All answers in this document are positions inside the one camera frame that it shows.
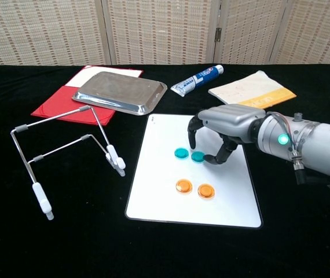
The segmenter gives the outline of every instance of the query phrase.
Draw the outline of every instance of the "table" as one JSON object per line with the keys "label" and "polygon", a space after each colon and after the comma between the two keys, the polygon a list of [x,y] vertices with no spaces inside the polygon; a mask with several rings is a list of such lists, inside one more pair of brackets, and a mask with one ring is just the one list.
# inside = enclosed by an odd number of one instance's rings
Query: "table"
{"label": "table", "polygon": [[[171,85],[209,65],[124,65]],[[330,189],[297,186],[290,163],[245,147],[263,217],[259,230],[128,220],[124,215],[146,116],[116,113],[106,133],[126,161],[121,178],[92,141],[34,165],[53,206],[42,214],[9,132],[80,67],[0,66],[0,276],[330,277]],[[297,98],[271,111],[330,123],[330,65],[224,65],[215,81],[181,98],[168,90],[155,113],[193,115],[220,105],[211,87],[257,70]],[[29,157],[95,126],[52,121],[18,136]]]}

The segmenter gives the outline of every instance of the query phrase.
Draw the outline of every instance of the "robotic arm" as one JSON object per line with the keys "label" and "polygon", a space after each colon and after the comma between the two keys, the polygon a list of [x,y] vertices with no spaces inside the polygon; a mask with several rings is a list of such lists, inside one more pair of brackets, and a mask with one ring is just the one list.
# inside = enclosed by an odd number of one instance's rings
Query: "robotic arm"
{"label": "robotic arm", "polygon": [[223,144],[216,155],[204,160],[222,164],[239,144],[256,143],[265,153],[291,161],[298,184],[306,182],[305,167],[330,176],[330,125],[278,112],[239,104],[227,104],[200,111],[188,125],[188,139],[196,147],[196,132],[202,127],[216,131]]}

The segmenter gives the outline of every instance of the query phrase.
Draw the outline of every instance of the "whiteboard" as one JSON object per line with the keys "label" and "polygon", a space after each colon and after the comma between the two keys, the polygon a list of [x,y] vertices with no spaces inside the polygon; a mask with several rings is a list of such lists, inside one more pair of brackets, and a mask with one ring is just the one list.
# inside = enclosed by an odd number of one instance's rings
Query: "whiteboard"
{"label": "whiteboard", "polygon": [[[194,151],[216,155],[222,139],[204,127],[196,133],[196,148],[188,143],[192,116],[151,114],[143,137],[126,216],[136,220],[182,222],[259,228],[262,225],[242,146],[222,165],[196,163]],[[189,151],[187,159],[174,155],[177,148]],[[191,193],[176,190],[178,180],[192,183]],[[210,184],[212,199],[202,199],[197,188]]]}

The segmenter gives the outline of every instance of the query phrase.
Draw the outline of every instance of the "gray plastic clip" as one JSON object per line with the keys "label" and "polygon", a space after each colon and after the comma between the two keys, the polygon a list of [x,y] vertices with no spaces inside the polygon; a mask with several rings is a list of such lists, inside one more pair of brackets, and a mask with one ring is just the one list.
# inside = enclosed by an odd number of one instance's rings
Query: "gray plastic clip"
{"label": "gray plastic clip", "polygon": [[28,126],[27,125],[16,126],[14,129],[16,130],[16,132],[21,132],[24,130],[28,130]]}
{"label": "gray plastic clip", "polygon": [[89,106],[89,105],[81,106],[81,107],[79,108],[80,112],[81,112],[81,111],[88,110],[88,109],[90,109],[90,106]]}
{"label": "gray plastic clip", "polygon": [[80,139],[81,139],[82,141],[84,141],[85,139],[88,139],[89,137],[90,137],[89,134],[85,134],[85,135],[81,136]]}
{"label": "gray plastic clip", "polygon": [[39,160],[42,160],[43,158],[44,158],[43,155],[38,155],[38,156],[36,156],[36,157],[33,158],[33,161],[34,161],[34,162],[37,162],[37,161],[39,161]]}

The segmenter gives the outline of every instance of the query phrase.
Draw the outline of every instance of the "toothpaste tube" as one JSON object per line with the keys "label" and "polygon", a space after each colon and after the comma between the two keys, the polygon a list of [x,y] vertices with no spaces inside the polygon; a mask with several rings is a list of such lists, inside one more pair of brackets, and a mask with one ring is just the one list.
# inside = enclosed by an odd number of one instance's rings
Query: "toothpaste tube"
{"label": "toothpaste tube", "polygon": [[204,71],[191,76],[190,78],[175,84],[170,89],[181,97],[184,97],[186,94],[194,90],[195,88],[200,87],[201,85],[214,80],[224,72],[222,65],[215,65],[213,67],[207,68]]}

